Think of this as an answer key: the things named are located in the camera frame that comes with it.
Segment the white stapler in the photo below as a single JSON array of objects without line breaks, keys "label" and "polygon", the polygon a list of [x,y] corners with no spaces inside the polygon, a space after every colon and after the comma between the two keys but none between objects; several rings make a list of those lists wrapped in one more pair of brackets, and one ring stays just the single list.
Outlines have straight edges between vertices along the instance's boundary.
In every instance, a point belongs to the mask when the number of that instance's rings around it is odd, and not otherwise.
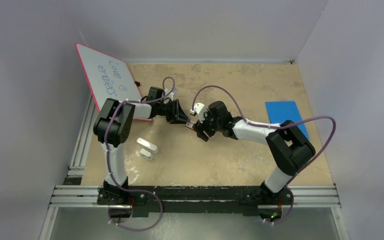
[{"label": "white stapler", "polygon": [[141,137],[138,137],[136,139],[136,142],[139,145],[141,145],[143,148],[146,148],[148,151],[150,151],[152,153],[157,153],[159,151],[158,147],[155,144],[153,144],[152,142],[145,140]]}]

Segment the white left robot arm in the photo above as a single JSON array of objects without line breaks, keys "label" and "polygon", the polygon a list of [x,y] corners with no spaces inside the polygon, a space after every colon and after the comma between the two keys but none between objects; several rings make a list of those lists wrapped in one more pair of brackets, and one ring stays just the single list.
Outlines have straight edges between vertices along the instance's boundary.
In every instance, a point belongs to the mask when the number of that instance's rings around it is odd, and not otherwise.
[{"label": "white left robot arm", "polygon": [[94,123],[93,133],[103,147],[107,169],[102,195],[109,195],[118,205],[129,199],[124,143],[129,137],[133,120],[151,120],[156,116],[165,117],[169,124],[190,122],[179,100],[173,99],[171,92],[151,87],[140,101],[107,98]]}]

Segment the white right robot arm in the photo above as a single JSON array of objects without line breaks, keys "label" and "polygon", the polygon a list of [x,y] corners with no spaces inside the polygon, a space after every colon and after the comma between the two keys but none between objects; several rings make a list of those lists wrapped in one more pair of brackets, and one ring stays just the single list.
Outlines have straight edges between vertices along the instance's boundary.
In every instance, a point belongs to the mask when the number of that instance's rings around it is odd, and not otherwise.
[{"label": "white right robot arm", "polygon": [[205,142],[221,133],[226,138],[248,140],[269,147],[276,167],[263,181],[260,191],[262,200],[268,204],[280,198],[280,191],[316,154],[314,146],[291,120],[263,127],[261,122],[233,117],[222,101],[209,106],[196,103],[189,113],[198,117],[192,128]]}]

